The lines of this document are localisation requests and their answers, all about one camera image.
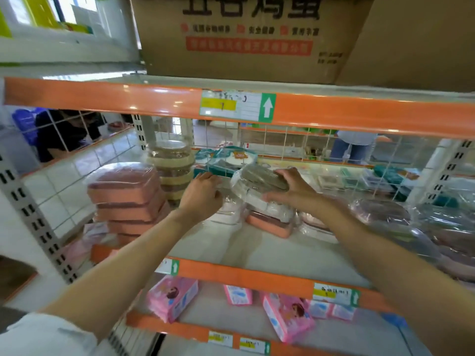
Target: price tag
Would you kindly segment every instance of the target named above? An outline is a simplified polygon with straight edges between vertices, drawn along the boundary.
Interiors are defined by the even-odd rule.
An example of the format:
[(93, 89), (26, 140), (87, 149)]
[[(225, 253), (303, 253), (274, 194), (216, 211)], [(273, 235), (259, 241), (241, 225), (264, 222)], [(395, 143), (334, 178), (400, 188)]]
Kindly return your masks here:
[(210, 331), (208, 334), (208, 342), (216, 345), (233, 348), (233, 335)]
[(175, 276), (180, 268), (180, 260), (164, 258), (160, 266), (155, 270), (156, 273), (165, 273)]
[(203, 90), (199, 114), (272, 123), (275, 107), (275, 93)]
[(270, 342), (241, 337), (239, 349), (256, 354), (270, 355)]
[(326, 285), (324, 283), (315, 283), (313, 286), (314, 300), (327, 301), (344, 306), (358, 307), (360, 294), (355, 289)]

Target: person's left hand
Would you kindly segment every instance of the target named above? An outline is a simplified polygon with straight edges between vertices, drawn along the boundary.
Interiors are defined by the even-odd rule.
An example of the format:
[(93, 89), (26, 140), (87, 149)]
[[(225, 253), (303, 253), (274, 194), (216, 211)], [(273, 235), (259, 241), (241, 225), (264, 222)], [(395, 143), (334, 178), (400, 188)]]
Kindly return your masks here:
[(217, 190), (218, 176), (205, 172), (196, 176), (181, 197), (179, 210), (198, 223), (215, 214), (223, 205), (223, 196)]

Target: white sleeve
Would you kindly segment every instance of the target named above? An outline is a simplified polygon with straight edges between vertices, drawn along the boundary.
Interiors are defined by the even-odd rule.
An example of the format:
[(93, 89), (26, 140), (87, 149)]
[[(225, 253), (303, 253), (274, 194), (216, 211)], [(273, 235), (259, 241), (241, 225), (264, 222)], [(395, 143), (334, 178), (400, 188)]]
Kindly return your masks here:
[(30, 313), (0, 335), (2, 356), (86, 356), (97, 347), (94, 334), (56, 316)]

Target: black chinese character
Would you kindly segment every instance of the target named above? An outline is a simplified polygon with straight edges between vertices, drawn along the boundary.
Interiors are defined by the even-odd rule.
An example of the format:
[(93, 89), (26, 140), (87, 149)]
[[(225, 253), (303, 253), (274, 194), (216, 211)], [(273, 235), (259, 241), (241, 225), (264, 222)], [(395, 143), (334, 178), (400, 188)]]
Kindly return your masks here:
[(318, 10), (320, 8), (321, 0), (292, 0), (292, 10), (299, 11), (294, 13), (289, 13), (289, 18), (304, 18), (312, 17), (315, 20), (320, 19)]
[(265, 6), (264, 0), (258, 0), (258, 4), (256, 5), (256, 8), (252, 12), (251, 16), (256, 17), (259, 11), (264, 12), (265, 14), (273, 14), (272, 18), (279, 19), (282, 17), (282, 12), (284, 12), (284, 0), (265, 0)]
[(208, 10), (208, 0), (203, 1), (203, 10), (195, 10), (195, 0), (190, 0), (190, 9), (183, 10), (184, 15), (204, 15), (209, 16), (211, 15), (211, 11)]
[[(222, 17), (242, 17), (242, 3), (247, 0), (216, 0), (221, 4)], [(226, 5), (238, 5), (238, 11), (226, 11)]]

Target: person in black shirt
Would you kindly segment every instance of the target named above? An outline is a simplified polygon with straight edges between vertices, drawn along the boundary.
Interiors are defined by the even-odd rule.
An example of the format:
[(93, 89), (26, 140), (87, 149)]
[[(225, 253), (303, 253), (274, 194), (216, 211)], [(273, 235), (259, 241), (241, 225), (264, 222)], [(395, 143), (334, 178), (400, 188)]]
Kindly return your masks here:
[(64, 157), (68, 151), (87, 145), (85, 138), (88, 133), (92, 140), (101, 137), (97, 128), (100, 114), (97, 112), (83, 115), (84, 122), (77, 110), (49, 110), (49, 112), (57, 131), (47, 111), (39, 113), (35, 119), (35, 126), (38, 128), (36, 147), (40, 162)]

